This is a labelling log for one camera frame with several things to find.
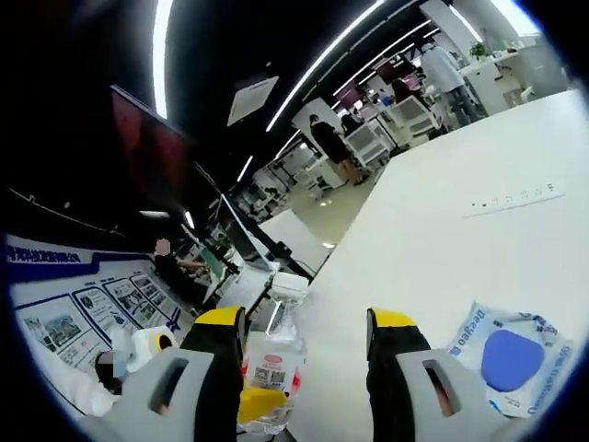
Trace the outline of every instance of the display screen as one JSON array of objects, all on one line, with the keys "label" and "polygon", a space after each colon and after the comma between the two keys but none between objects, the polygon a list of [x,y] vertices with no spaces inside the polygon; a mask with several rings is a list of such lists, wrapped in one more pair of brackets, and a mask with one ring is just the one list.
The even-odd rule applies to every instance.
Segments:
[{"label": "display screen", "polygon": [[270,270],[270,266],[252,242],[249,233],[238,222],[225,198],[219,201],[216,219],[245,262],[260,269]]},{"label": "display screen", "polygon": [[175,208],[186,187],[188,141],[122,89],[111,90],[115,123],[135,187],[150,202]]}]

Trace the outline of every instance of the computer monitor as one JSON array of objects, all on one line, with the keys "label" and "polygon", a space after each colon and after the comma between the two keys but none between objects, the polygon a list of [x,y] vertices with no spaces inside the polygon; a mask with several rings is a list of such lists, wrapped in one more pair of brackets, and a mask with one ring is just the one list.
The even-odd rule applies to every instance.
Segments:
[{"label": "computer monitor", "polygon": [[236,251],[247,264],[261,270],[272,270],[264,253],[256,246],[252,240],[252,236],[243,226],[231,203],[224,195],[221,195],[221,199],[219,200],[215,218],[222,230],[231,239]]}]

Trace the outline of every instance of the man in white shirt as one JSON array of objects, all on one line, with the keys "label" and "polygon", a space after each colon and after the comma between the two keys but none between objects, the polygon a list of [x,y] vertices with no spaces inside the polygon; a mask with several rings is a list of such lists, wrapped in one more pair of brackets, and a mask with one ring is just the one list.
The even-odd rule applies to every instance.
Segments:
[{"label": "man in white shirt", "polygon": [[458,63],[448,51],[431,43],[424,43],[422,69],[428,80],[445,94],[460,126],[464,127],[479,119],[468,96],[464,78],[458,72]]}]

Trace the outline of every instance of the ceiling light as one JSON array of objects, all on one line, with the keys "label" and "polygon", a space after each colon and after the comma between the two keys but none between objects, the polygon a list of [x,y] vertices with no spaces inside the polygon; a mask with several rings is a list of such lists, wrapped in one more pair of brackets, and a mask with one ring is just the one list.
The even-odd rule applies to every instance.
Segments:
[{"label": "ceiling light", "polygon": [[366,69],[367,67],[369,67],[372,63],[374,63],[376,60],[378,60],[380,57],[383,56],[383,54],[385,52],[387,52],[388,50],[390,50],[393,46],[401,43],[403,40],[405,40],[407,37],[409,37],[409,35],[411,35],[413,32],[415,32],[416,30],[419,30],[421,28],[423,28],[424,26],[429,25],[430,23],[432,23],[431,20],[427,20],[424,21],[423,23],[421,23],[420,26],[416,26],[415,28],[413,28],[412,30],[410,30],[408,33],[406,33],[404,36],[402,36],[400,39],[394,41],[392,44],[388,45],[385,50],[383,50],[380,54],[378,54],[375,58],[373,58],[371,61],[369,61],[367,64],[365,64],[362,69],[360,69],[358,72],[356,72],[353,76],[350,77],[350,79],[348,81],[346,81],[343,85],[340,86],[340,88],[338,90],[336,90],[333,95],[337,95],[338,92],[340,92],[342,89],[344,89],[346,87],[346,85],[348,83],[350,83],[352,80],[354,80],[356,78],[356,76],[360,73],[362,73],[362,71],[364,69]]},{"label": "ceiling light", "polygon": [[254,159],[253,155],[248,158],[248,161],[246,161],[246,164],[244,165],[243,169],[241,170],[241,173],[239,173],[239,176],[237,177],[237,182],[240,182],[241,179],[243,178],[243,174],[246,173],[246,170],[248,170],[249,163],[251,163],[252,159]]},{"label": "ceiling light", "polygon": [[286,99],[284,99],[283,104],[281,104],[278,111],[274,114],[268,127],[266,127],[266,132],[269,132],[273,125],[278,121],[288,103],[295,97],[296,93],[300,90],[300,88],[304,85],[304,83],[308,80],[308,78],[317,70],[319,65],[323,63],[323,60],[327,58],[327,56],[333,52],[333,50],[341,43],[343,39],[345,39],[350,32],[352,32],[358,25],[360,25],[364,20],[366,20],[373,12],[375,12],[381,5],[385,3],[385,0],[377,0],[372,6],[366,9],[359,17],[357,17],[343,32],[336,37],[334,41],[321,53],[321,55],[315,60],[313,64],[306,70],[298,83],[293,87],[293,90],[290,91]]},{"label": "ceiling light", "polygon": [[456,11],[456,8],[453,7],[452,5],[450,5],[449,8],[452,11],[452,13],[458,17],[458,19],[462,22],[462,24],[467,27],[467,29],[470,31],[470,33],[472,35],[474,35],[475,39],[479,43],[482,43],[482,38],[480,37],[479,33],[476,32],[472,26],[470,26],[470,23],[468,23],[467,20],[464,17],[462,17],[462,14],[460,14],[458,11]]},{"label": "ceiling light", "polygon": [[274,159],[278,159],[278,157],[280,156],[280,154],[281,154],[282,152],[284,152],[284,149],[285,149],[286,147],[288,147],[288,145],[290,145],[290,144],[291,144],[291,142],[292,142],[292,141],[295,139],[295,137],[296,137],[297,135],[299,135],[300,133],[301,133],[301,130],[300,130],[300,129],[299,129],[298,131],[296,131],[296,132],[293,134],[293,136],[291,136],[291,137],[288,139],[288,141],[287,141],[286,143],[284,143],[283,147],[282,147],[282,148],[281,148],[281,149],[278,151],[278,153],[276,154],[276,157],[274,157]]},{"label": "ceiling light", "polygon": [[517,35],[524,36],[542,32],[530,17],[513,0],[491,0],[499,12],[509,21]]},{"label": "ceiling light", "polygon": [[184,212],[184,217],[186,218],[186,222],[188,223],[188,227],[194,229],[194,221],[192,221],[191,213],[187,210]]},{"label": "ceiling light", "polygon": [[371,72],[370,74],[368,74],[368,76],[366,78],[364,78],[363,80],[360,80],[358,82],[358,86],[363,85],[365,82],[367,82],[372,76],[374,76],[376,74],[376,71]]},{"label": "ceiling light", "polygon": [[139,213],[143,216],[147,216],[148,218],[169,219],[168,212],[157,212],[154,210],[140,210]]},{"label": "ceiling light", "polygon": [[166,36],[169,13],[174,0],[158,0],[152,48],[152,69],[157,114],[167,119],[166,105]]},{"label": "ceiling light", "polygon": [[439,28],[436,28],[434,30],[430,30],[427,34],[425,34],[423,37],[425,39],[427,39],[430,35],[434,35],[438,30],[440,30]]}]

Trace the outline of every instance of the floor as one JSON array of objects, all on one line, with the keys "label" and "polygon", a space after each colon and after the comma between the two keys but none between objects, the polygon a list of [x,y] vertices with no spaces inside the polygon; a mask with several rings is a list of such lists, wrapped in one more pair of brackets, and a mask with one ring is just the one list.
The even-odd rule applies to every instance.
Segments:
[{"label": "floor", "polygon": [[294,188],[291,208],[321,242],[340,242],[366,198],[375,187],[374,177],[360,186],[348,183],[314,200],[302,188]]}]

